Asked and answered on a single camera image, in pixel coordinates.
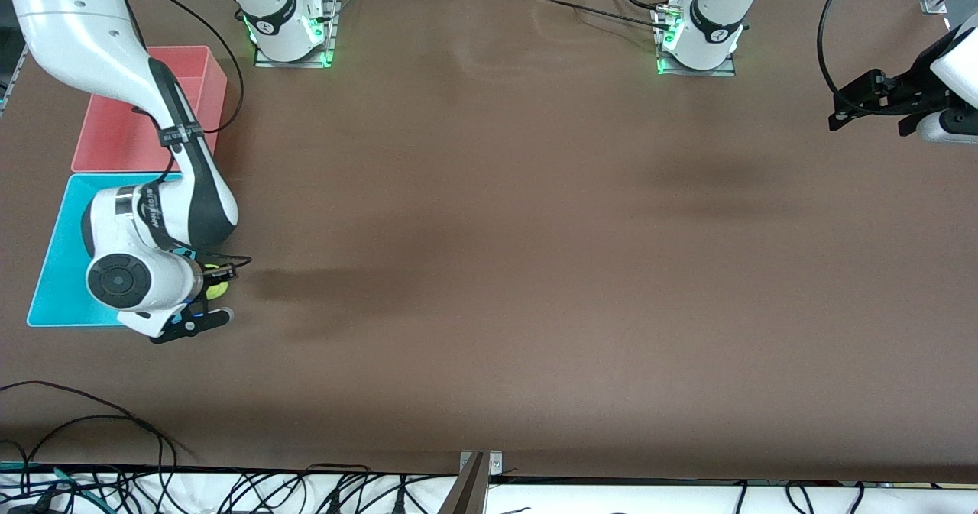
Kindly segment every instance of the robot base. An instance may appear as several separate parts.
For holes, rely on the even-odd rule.
[[[733,56],[727,56],[724,62],[713,69],[692,69],[682,65],[674,55],[663,48],[666,38],[678,30],[678,0],[670,0],[667,5],[660,5],[657,9],[651,10],[653,23],[664,23],[669,29],[656,29],[656,64],[659,75],[686,75],[686,76],[735,76],[737,70],[734,69]]]
[[[280,62],[275,61],[262,51],[255,48],[254,65],[255,67],[283,67],[300,69],[317,69],[332,67],[332,54],[336,48],[336,34],[339,31],[339,11],[342,0],[314,0],[321,2],[320,8],[313,9],[314,16],[322,16],[325,20],[321,24],[314,24],[314,33],[321,34],[325,40],[312,49],[305,57],[296,61]]]

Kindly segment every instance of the power cord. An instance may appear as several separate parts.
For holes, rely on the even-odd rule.
[[[404,494],[408,490],[408,477],[401,476],[401,485],[397,487],[397,497],[394,500],[394,508],[390,514],[408,514],[404,508]]]
[[[859,508],[859,504],[863,502],[863,496],[866,494],[866,487],[863,482],[856,482],[856,487],[859,487],[859,493],[856,494],[853,505],[849,507],[849,514],[856,514],[856,509]]]
[[[805,504],[808,505],[808,511],[807,512],[804,511],[804,510],[802,510],[801,507],[798,506],[798,504],[794,501],[794,497],[792,497],[792,487],[793,486],[797,486],[798,489],[801,490],[801,494],[805,498]],[[798,512],[798,514],[814,514],[814,507],[811,506],[811,499],[808,496],[808,492],[807,492],[807,490],[805,490],[805,487],[802,486],[800,483],[798,483],[798,482],[788,482],[788,483],[785,483],[785,496],[787,496],[789,498],[789,503],[792,504],[792,508],[794,508],[795,511]]]
[[[173,153],[170,153],[170,162],[167,163],[167,168],[164,169],[164,171],[159,176],[157,176],[157,179],[153,180],[154,183],[156,183],[158,185],[158,184],[162,183],[162,181],[164,181],[165,179],[167,179],[167,176],[169,176],[169,173],[171,172],[171,170],[173,170],[173,164],[174,164],[175,161],[176,160],[173,158]],[[141,221],[143,221],[143,224],[145,224],[147,226],[151,226],[151,224],[150,224],[150,217],[149,217],[149,215],[144,214],[144,212],[139,212],[139,219]],[[226,254],[223,254],[223,253],[214,253],[214,252],[211,252],[211,251],[208,251],[208,250],[199,248],[199,247],[192,247],[191,245],[189,245],[187,243],[184,243],[181,240],[176,239],[176,238],[174,238],[174,236],[172,236],[169,233],[167,233],[167,230],[165,229],[165,226],[160,231],[162,231],[164,233],[164,235],[167,236],[167,240],[169,240],[172,243],[174,243],[174,245],[177,245],[178,247],[182,247],[182,248],[187,249],[189,251],[193,251],[193,252],[195,252],[195,253],[197,253],[199,255],[205,255],[207,257],[211,257],[211,259],[214,259],[214,260],[227,260],[227,261],[240,260],[241,263],[232,263],[231,264],[231,267],[234,267],[235,270],[237,270],[240,267],[247,266],[252,261],[251,257],[246,257],[246,256],[242,256],[242,255],[226,255]]]
[[[747,499],[747,480],[740,481],[740,495],[737,497],[737,507],[733,508],[733,514],[740,514],[744,499]]]
[[[448,477],[449,476],[442,476],[442,475],[420,476],[419,478],[415,478],[413,480],[405,480],[405,482],[403,483],[403,487],[404,487],[404,489],[406,489],[406,486],[411,485],[411,483],[425,482],[425,480],[433,480],[435,478],[448,478]],[[394,493],[394,492],[396,492],[396,490],[400,490],[400,489],[402,489],[401,483],[399,483],[399,485],[397,485],[397,486],[391,487],[389,490],[385,490],[385,492],[383,492],[381,494],[378,494],[378,496],[376,496],[373,499],[371,499],[370,501],[368,501],[367,504],[364,504],[363,505],[363,508],[361,508],[360,505],[357,505],[356,510],[353,511],[354,514],[363,514],[371,506],[373,506],[374,504],[376,504],[378,500],[381,500],[385,496],[388,496],[388,494]]]
[[[0,504],[9,503],[9,501],[11,501],[11,500],[30,499],[32,496],[37,496],[37,493],[36,492],[31,492],[31,489],[29,489],[29,487],[31,487],[31,479],[29,479],[29,478],[31,478],[31,477],[29,477],[29,474],[31,473],[31,465],[32,465],[32,463],[34,463],[34,459],[36,458],[36,455],[38,454],[38,452],[40,451],[40,449],[43,447],[43,445],[45,445],[48,441],[51,441],[52,438],[55,437],[55,436],[57,436],[60,432],[66,430],[67,428],[69,428],[69,427],[71,427],[71,426],[73,426],[75,424],[78,424],[78,423],[81,423],[81,422],[84,422],[84,421],[89,421],[89,420],[99,420],[99,419],[101,419],[101,420],[126,420],[126,421],[129,421],[129,422],[132,422],[133,424],[136,424],[137,427],[139,427],[139,428],[141,428],[141,429],[149,432],[150,434],[153,434],[154,437],[157,438],[157,443],[158,443],[158,449],[157,449],[157,474],[158,474],[158,476],[160,476],[160,486],[161,486],[160,499],[157,501],[157,511],[160,511],[160,505],[162,504],[162,501],[164,501],[164,497],[165,496],[168,496],[168,490],[167,490],[167,488],[170,485],[171,480],[173,479],[173,470],[171,470],[171,472],[168,475],[167,479],[164,479],[164,466],[162,466],[162,464],[164,464],[164,444],[167,445],[167,447],[169,448],[170,454],[172,455],[172,458],[173,458],[172,468],[175,469],[177,467],[177,451],[176,451],[176,445],[174,444],[174,440],[172,440],[172,438],[169,438],[167,435],[165,435],[164,433],[162,433],[160,430],[157,430],[157,428],[154,427],[154,425],[152,425],[151,423],[147,422],[146,420],[143,420],[143,419],[135,416],[131,411],[125,409],[125,407],[116,405],[115,403],[109,402],[108,400],[101,399],[98,396],[91,395],[91,393],[87,393],[87,392],[83,392],[83,391],[78,390],[78,389],[70,388],[70,386],[64,386],[64,385],[55,384],[55,383],[51,383],[51,382],[47,382],[47,381],[31,380],[31,381],[15,382],[14,384],[9,384],[9,385],[6,385],[6,386],[0,386],[0,393],[7,392],[9,390],[13,390],[14,388],[20,388],[20,386],[32,386],[32,385],[35,385],[35,386],[45,386],[46,388],[52,388],[52,389],[60,390],[60,391],[63,391],[63,392],[74,393],[74,395],[82,396],[85,399],[91,399],[91,400],[93,400],[93,402],[101,403],[101,405],[103,405],[103,406],[111,407],[111,409],[113,409],[115,411],[118,411],[118,413],[120,413],[120,414],[115,414],[115,415],[88,415],[88,416],[83,416],[83,417],[77,417],[77,418],[74,418],[74,419],[71,419],[71,420],[67,421],[66,423],[63,423],[62,425],[56,427],[54,430],[49,431],[48,434],[46,434],[41,440],[39,440],[39,442],[31,449],[31,452],[29,452],[29,454],[26,454],[26,455],[22,455],[21,456],[21,460],[24,462],[24,466],[22,466],[22,468],[21,468],[21,492],[23,492],[23,493],[21,493],[20,496],[6,496],[6,494],[5,494],[4,497],[3,497],[3,500],[0,500]],[[17,447],[18,452],[21,452],[22,451],[22,448],[20,447],[19,444],[15,445],[15,447]],[[73,482],[73,480],[69,480],[69,482],[67,482],[67,486],[69,486],[69,489],[67,489],[67,491],[64,492],[64,493],[69,493],[70,494],[70,506],[66,508],[66,512],[70,512],[71,509],[73,509],[73,507],[74,507],[74,497],[76,497],[76,494],[80,494],[80,496],[83,499],[86,499],[86,500],[90,501],[91,503],[95,503],[100,508],[102,507],[101,504],[98,504],[98,500],[95,498],[95,496],[93,496],[93,494],[87,493],[87,492],[89,492],[89,490],[94,490],[94,489],[98,489],[98,487],[103,487],[103,485],[101,483],[96,482],[95,485],[93,485],[93,486],[81,486],[81,485],[78,485],[78,483]],[[47,492],[47,490],[51,489],[51,487],[53,487],[53,486],[46,487],[45,490],[42,490],[42,493]]]
[[[212,130],[212,131],[205,131],[205,132],[207,134],[212,134],[212,132],[220,132],[220,131],[223,131],[223,130],[225,130],[225,128],[230,127],[231,123],[234,123],[235,118],[238,118],[238,115],[241,114],[241,107],[245,103],[245,74],[241,72],[241,65],[238,64],[238,58],[235,58],[234,51],[231,51],[231,47],[228,45],[228,42],[226,40],[224,40],[224,37],[221,37],[221,34],[218,33],[218,31],[216,29],[214,29],[214,27],[212,26],[212,24],[210,24],[209,22],[207,22],[206,19],[203,19],[202,17],[200,17],[198,15],[198,13],[196,13],[194,10],[191,10],[188,7],[186,7],[184,5],[184,3],[179,2],[179,0],[169,0],[169,2],[174,3],[180,9],[184,10],[189,15],[195,17],[197,21],[199,21],[200,23],[203,23],[205,25],[205,27],[207,27],[207,29],[210,30],[210,33],[213,33],[214,34],[214,37],[217,37],[217,41],[220,41],[220,44],[228,52],[228,57],[231,58],[231,63],[233,63],[234,66],[235,66],[235,72],[238,73],[238,92],[240,92],[241,94],[238,96],[238,104],[237,104],[237,106],[235,106],[234,113],[231,113],[231,117],[229,117],[228,120],[225,121],[224,124],[219,125],[219,127],[214,128],[214,130]]]
[[[639,20],[639,19],[636,19],[636,18],[628,17],[628,16],[622,16],[620,14],[614,14],[614,13],[611,13],[611,12],[605,12],[605,10],[598,10],[596,8],[591,8],[589,6],[574,5],[573,2],[565,2],[565,0],[549,0],[549,1],[552,2],[552,3],[555,3],[555,5],[568,6],[570,8],[575,8],[575,9],[578,9],[578,10],[584,10],[585,12],[590,12],[590,13],[598,14],[598,15],[601,15],[601,16],[608,16],[609,18],[614,18],[616,20],[621,20],[621,21],[624,21],[624,22],[631,22],[631,23],[636,23],[636,24],[643,24],[643,26],[652,27],[653,29],[669,29],[669,26],[667,26],[667,24],[652,23],[652,22],[649,22],[649,21],[646,21],[646,20]]]
[[[882,115],[882,116],[891,116],[891,117],[897,115],[905,115],[905,113],[907,113],[906,111],[900,111],[900,110],[887,111],[885,109],[870,109],[870,108],[862,107],[857,103],[847,99],[847,97],[838,89],[838,86],[835,86],[835,81],[832,80],[832,76],[828,72],[828,65],[827,63],[825,63],[825,47],[824,47],[825,22],[827,22],[828,20],[828,10],[829,8],[831,8],[832,2],[834,2],[834,0],[825,0],[825,6],[822,7],[821,9],[821,17],[820,19],[818,19],[818,32],[816,34],[816,38],[814,39],[814,50],[816,50],[816,54],[818,55],[818,69],[821,71],[821,78],[825,79],[825,85],[827,85],[828,89],[832,91],[832,95],[835,96],[835,99],[838,99],[845,105],[849,106],[850,109],[853,109],[855,111],[860,111],[870,115]]]

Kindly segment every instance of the pink tray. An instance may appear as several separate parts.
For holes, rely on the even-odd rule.
[[[176,76],[200,125],[205,130],[217,128],[228,78],[210,48],[150,47],[149,51]],[[207,134],[206,139],[213,153],[217,132]],[[73,172],[153,172],[165,170],[169,161],[169,152],[160,147],[149,117],[133,113],[132,104],[92,96],[71,160]]]

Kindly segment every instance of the black strap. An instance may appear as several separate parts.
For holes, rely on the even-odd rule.
[[[244,16],[258,33],[272,36],[272,34],[279,34],[279,27],[289,21],[294,14],[296,14],[296,0],[286,0],[282,9],[273,14],[258,17],[245,12]]]
[[[164,128],[157,132],[160,136],[160,145],[173,149],[180,153],[180,145],[193,141],[193,138],[203,136],[203,128],[200,123],[176,124],[170,128]]]
[[[703,36],[706,37],[706,41],[709,44],[720,44],[730,38],[731,34],[737,32],[740,29],[740,24],[743,23],[743,18],[737,20],[737,23],[732,24],[718,24],[712,22],[703,15],[699,10],[699,0],[692,0],[692,5],[689,6],[689,17],[692,19],[692,24],[696,26],[696,29],[703,31]]]

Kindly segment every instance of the metal mounting plate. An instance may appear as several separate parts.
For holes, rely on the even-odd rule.
[[[503,452],[502,451],[487,451],[489,454],[489,475],[498,476],[503,473]],[[465,468],[465,463],[468,462],[468,458],[472,456],[472,451],[462,451],[461,456],[458,459],[458,471],[461,472],[462,468]]]
[[[920,0],[920,10],[922,10],[925,15],[928,16],[939,16],[941,14],[947,14],[947,6],[939,5],[936,8],[931,7],[930,0]]]

